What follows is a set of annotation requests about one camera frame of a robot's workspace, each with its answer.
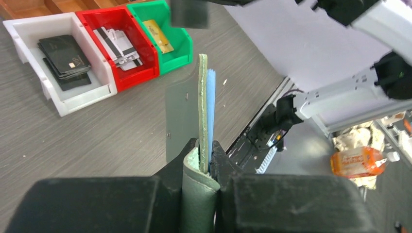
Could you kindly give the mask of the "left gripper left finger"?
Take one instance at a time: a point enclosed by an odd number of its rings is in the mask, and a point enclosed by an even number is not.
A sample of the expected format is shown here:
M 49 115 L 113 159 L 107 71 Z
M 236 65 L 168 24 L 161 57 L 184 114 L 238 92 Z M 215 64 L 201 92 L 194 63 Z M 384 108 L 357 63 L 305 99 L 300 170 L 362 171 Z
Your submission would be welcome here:
M 50 178 L 37 181 L 11 218 L 8 233 L 177 233 L 183 159 L 152 176 Z

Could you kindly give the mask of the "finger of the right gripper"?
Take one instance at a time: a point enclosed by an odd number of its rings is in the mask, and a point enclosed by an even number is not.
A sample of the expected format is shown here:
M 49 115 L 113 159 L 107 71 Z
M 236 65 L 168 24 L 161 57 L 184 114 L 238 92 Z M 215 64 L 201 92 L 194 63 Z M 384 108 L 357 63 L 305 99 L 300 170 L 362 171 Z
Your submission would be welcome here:
M 207 29 L 208 2 L 205 0 L 171 0 L 171 26 L 175 28 Z

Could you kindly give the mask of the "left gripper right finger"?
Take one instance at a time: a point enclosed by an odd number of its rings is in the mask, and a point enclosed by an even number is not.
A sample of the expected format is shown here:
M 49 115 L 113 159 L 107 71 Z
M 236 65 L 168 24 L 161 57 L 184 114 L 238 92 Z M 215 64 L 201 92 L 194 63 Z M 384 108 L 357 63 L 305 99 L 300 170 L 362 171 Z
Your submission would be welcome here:
M 211 176 L 220 185 L 218 233 L 375 233 L 358 188 L 323 175 L 243 171 L 213 142 Z

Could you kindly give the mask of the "green plastic bin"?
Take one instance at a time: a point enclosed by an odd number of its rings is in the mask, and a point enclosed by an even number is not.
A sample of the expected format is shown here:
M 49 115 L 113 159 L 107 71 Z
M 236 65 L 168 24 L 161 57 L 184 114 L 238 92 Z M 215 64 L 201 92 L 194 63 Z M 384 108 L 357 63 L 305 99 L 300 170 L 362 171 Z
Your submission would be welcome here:
M 184 28 L 171 26 L 171 11 L 166 1 L 144 1 L 126 6 L 157 50 L 161 75 L 192 62 L 192 38 Z

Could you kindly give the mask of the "green card holder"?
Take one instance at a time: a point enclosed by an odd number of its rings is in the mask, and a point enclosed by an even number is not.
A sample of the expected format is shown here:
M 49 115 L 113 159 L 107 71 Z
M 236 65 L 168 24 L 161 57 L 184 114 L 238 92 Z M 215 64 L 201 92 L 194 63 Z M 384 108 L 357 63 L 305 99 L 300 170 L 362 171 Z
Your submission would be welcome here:
M 166 157 L 170 162 L 192 139 L 194 145 L 183 152 L 180 231 L 210 233 L 214 229 L 216 201 L 220 185 L 211 178 L 207 121 L 208 57 L 199 54 L 193 72 L 167 87 Z

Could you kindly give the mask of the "red plastic bin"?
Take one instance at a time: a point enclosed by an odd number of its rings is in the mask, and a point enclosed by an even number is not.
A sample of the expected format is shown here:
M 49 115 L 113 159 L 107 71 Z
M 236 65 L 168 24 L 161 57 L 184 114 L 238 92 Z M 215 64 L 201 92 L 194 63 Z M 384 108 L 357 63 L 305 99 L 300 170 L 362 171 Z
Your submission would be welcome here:
M 160 75 L 158 52 L 126 6 L 76 15 L 112 68 L 118 92 Z

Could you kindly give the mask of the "white plastic bin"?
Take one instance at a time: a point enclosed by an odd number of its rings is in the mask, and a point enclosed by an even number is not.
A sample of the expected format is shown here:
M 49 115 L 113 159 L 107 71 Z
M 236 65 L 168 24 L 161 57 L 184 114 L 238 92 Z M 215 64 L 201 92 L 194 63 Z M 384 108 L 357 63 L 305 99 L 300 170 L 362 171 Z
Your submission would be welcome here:
M 18 56 L 64 117 L 117 94 L 112 68 L 74 13 L 5 20 Z

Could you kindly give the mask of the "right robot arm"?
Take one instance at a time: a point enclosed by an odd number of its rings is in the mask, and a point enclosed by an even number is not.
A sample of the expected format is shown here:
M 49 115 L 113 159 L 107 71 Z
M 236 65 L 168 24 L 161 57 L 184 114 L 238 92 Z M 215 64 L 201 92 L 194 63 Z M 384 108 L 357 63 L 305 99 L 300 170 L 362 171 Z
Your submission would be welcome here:
M 365 103 L 411 101 L 409 0 L 220 0 L 258 49 L 302 94 L 257 123 L 258 135 Z

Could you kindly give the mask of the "gold cards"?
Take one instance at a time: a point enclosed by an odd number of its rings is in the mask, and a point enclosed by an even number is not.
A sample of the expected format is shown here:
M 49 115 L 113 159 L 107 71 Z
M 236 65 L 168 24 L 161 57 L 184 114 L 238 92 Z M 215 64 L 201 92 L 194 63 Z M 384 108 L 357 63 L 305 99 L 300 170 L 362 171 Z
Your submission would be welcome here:
M 159 25 L 155 20 L 147 20 L 143 22 L 144 26 L 148 29 L 150 35 L 155 40 L 156 44 L 160 48 L 162 54 L 174 51 L 168 38 L 165 36 Z

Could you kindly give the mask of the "white silver cards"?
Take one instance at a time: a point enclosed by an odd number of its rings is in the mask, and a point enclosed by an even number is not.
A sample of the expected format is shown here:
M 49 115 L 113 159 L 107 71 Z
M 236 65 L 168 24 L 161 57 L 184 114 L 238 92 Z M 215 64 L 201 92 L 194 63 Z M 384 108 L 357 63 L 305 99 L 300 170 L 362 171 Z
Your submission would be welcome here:
M 139 53 L 124 31 L 100 27 L 93 32 L 116 67 L 128 71 L 143 65 Z

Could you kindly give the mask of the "black cards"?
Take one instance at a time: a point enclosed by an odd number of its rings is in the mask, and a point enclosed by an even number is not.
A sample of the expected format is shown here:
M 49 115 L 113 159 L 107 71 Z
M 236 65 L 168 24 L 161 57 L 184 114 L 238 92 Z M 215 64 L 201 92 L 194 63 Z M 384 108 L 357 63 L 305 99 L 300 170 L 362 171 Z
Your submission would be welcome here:
M 91 84 L 91 63 L 70 34 L 39 39 L 44 63 L 62 89 L 68 91 Z

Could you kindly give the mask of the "orange plastic bottle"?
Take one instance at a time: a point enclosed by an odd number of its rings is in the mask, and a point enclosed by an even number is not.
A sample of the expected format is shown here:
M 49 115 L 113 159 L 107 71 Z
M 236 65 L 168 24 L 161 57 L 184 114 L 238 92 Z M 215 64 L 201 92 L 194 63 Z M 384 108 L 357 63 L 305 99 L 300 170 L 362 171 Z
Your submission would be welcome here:
M 398 162 L 397 152 L 383 153 L 372 147 L 358 147 L 336 152 L 331 156 L 332 172 L 348 179 L 378 176 L 384 172 L 387 162 Z

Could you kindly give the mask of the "white crumpled cloth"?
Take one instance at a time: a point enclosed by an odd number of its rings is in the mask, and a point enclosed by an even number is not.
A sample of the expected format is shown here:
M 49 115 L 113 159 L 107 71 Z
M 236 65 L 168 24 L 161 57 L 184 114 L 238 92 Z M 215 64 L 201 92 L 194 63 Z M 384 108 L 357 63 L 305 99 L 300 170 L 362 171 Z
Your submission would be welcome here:
M 344 130 L 337 137 L 332 138 L 336 152 L 358 147 L 372 147 L 381 152 L 384 150 L 385 136 L 372 121 L 362 123 Z M 349 179 L 358 187 L 375 190 L 378 176 L 369 176 Z

